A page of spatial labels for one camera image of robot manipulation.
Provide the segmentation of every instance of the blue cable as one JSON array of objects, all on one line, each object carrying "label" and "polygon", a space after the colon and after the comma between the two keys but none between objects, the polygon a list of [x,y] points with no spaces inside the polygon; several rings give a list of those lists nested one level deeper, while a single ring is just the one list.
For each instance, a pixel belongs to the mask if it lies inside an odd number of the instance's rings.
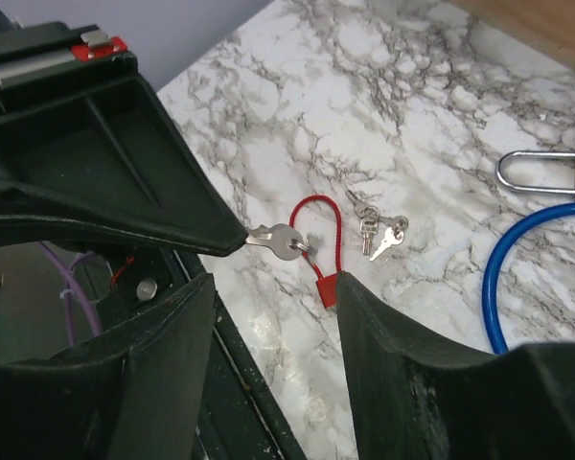
[{"label": "blue cable", "polygon": [[552,206],[551,208],[537,211],[518,223],[505,233],[498,241],[483,274],[483,288],[481,294],[481,303],[483,310],[483,321],[486,325],[486,333],[490,339],[492,349],[497,355],[507,352],[507,342],[500,329],[498,320],[498,306],[496,305],[496,290],[498,289],[498,275],[500,268],[511,247],[525,233],[533,228],[548,222],[549,220],[575,216],[575,202]]}]

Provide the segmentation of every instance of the gray veining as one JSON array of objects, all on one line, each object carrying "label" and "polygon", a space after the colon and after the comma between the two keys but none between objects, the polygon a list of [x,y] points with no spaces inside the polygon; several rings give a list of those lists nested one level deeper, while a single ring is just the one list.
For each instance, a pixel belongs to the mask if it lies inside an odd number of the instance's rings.
[{"label": "gray veining", "polygon": [[[429,328],[489,351],[487,258],[518,219],[562,202],[501,189],[495,162],[575,150],[575,74],[446,3],[403,7],[389,25],[364,0],[276,0],[160,97],[244,224],[286,222],[304,196],[331,196],[346,270]],[[511,174],[570,186],[570,166]],[[374,263],[359,253],[348,188],[410,220],[404,243]],[[333,273],[332,211],[312,205],[296,226],[323,236],[319,264]],[[305,261],[245,247],[203,262],[307,456],[357,458],[335,313]],[[510,346],[575,339],[575,218],[520,241],[498,296]]]}]

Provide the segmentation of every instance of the wooden surface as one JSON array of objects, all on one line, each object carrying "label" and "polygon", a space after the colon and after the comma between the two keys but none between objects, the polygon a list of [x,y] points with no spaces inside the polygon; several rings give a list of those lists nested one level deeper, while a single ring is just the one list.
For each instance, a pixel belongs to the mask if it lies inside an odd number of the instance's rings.
[{"label": "wooden surface", "polygon": [[575,69],[575,0],[450,0]]}]

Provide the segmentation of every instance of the red tab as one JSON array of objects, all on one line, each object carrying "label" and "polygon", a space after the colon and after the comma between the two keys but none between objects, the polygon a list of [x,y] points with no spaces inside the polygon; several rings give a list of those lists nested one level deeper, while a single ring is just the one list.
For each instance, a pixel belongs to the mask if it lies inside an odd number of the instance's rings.
[{"label": "red tab", "polygon": [[317,290],[322,298],[322,304],[327,310],[336,305],[336,275],[337,273],[317,280]]},{"label": "red tab", "polygon": [[70,51],[77,60],[82,62],[87,62],[88,60],[106,58],[110,55],[115,55],[117,53],[123,53],[127,51],[126,43],[118,36],[113,36],[111,38],[110,46],[103,46],[102,48],[96,48],[93,51],[89,49],[87,45],[76,45],[73,46]]}]

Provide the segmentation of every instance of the red cable lock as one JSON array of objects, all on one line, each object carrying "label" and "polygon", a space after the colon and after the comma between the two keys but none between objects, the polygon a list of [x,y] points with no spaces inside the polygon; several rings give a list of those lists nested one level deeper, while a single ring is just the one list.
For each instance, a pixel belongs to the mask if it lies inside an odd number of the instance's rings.
[{"label": "red cable lock", "polygon": [[291,212],[291,216],[289,217],[289,226],[293,227],[294,222],[296,221],[296,215],[298,212],[307,204],[313,201],[324,201],[325,203],[329,204],[331,208],[333,208],[334,215],[336,216],[336,246],[335,246],[335,261],[336,261],[336,273],[333,273],[330,276],[324,276],[317,266],[314,264],[311,259],[309,258],[309,254],[303,252],[303,257],[307,260],[315,274],[317,275],[318,280],[315,282],[317,284],[317,290],[319,291],[319,295],[322,298],[322,304],[324,304],[325,309],[329,309],[336,305],[336,275],[343,271],[341,265],[341,240],[343,234],[343,224],[341,220],[341,212],[338,209],[338,205],[329,197],[325,195],[311,195],[303,199],[300,203],[296,205],[294,210]]}]

